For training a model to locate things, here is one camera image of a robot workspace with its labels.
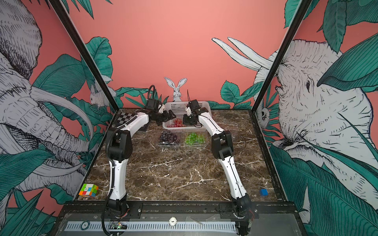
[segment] marble table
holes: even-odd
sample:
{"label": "marble table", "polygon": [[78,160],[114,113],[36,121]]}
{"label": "marble table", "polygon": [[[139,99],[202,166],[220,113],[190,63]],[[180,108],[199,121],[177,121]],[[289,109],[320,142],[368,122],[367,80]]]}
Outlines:
{"label": "marble table", "polygon": [[[222,128],[237,133],[233,134],[235,164],[251,200],[277,201],[248,111],[211,112]],[[155,144],[157,133],[162,131],[162,126],[151,123],[147,132],[134,134],[133,153],[127,164],[127,199],[228,201],[231,198],[229,185],[221,165],[211,153],[211,144],[204,148],[163,149]],[[103,145],[85,180],[99,186],[97,195],[94,198],[79,196],[78,200],[105,200],[109,180],[110,168]],[[268,190],[268,196],[260,196],[262,188]]]}

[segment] black wire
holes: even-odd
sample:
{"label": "black wire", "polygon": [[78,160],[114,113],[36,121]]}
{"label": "black wire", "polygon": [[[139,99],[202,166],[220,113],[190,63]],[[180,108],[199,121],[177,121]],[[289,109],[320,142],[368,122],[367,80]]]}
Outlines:
{"label": "black wire", "polygon": [[133,122],[137,117],[138,116],[135,115],[133,118],[131,118],[125,124],[122,124],[121,126],[119,126],[118,128],[116,128],[116,130],[110,135],[109,140],[106,143],[105,155],[106,155],[106,158],[109,160],[109,162],[112,164],[112,166],[110,167],[111,170],[112,170],[112,182],[110,184],[110,191],[109,191],[108,196],[106,197],[106,200],[105,200],[104,210],[101,213],[101,225],[102,225],[102,230],[104,231],[104,233],[107,236],[113,235],[113,234],[108,233],[108,231],[105,229],[104,216],[105,216],[106,207],[107,207],[107,205],[109,203],[110,196],[111,196],[111,194],[113,192],[114,178],[115,178],[115,163],[114,163],[114,160],[112,158],[110,158],[110,156],[108,155],[109,154],[110,143],[112,142],[112,140],[114,138],[114,135],[116,135],[116,133],[118,133],[122,128],[126,127],[128,124],[130,124],[131,122]]}

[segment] rabbit cutout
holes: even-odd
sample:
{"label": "rabbit cutout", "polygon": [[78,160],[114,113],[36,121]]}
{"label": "rabbit cutout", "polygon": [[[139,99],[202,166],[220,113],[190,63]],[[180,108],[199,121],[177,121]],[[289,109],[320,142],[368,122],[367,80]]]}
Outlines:
{"label": "rabbit cutout", "polygon": [[173,101],[180,102],[181,101],[180,87],[186,83],[187,79],[186,78],[181,79],[177,87],[175,86],[175,83],[170,78],[164,77],[164,79],[167,81],[168,86],[173,88]]}

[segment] plastic basket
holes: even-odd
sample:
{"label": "plastic basket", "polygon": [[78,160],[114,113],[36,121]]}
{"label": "plastic basket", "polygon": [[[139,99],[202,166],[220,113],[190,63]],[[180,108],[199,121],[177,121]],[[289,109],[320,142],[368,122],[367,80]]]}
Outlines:
{"label": "plastic basket", "polygon": [[[173,113],[176,115],[177,119],[183,119],[184,114],[186,114],[186,106],[189,102],[167,102],[165,104],[164,110],[172,110]],[[198,101],[198,104],[200,107],[206,107],[206,109],[209,111],[209,114],[211,115],[210,105],[206,101]],[[167,122],[163,122],[163,128],[167,130],[172,131],[185,131],[185,132],[191,132],[191,131],[206,131],[206,128],[204,126],[201,127],[201,124],[197,122],[195,126],[194,125],[184,125],[183,127],[169,127],[174,124],[174,120],[169,120]]]}

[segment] blue cube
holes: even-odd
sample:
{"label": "blue cube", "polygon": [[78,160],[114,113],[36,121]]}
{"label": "blue cube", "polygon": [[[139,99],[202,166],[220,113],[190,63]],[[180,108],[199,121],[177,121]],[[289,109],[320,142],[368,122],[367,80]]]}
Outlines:
{"label": "blue cube", "polygon": [[268,190],[266,190],[265,188],[261,189],[260,190],[260,195],[261,196],[267,196],[268,195]]}

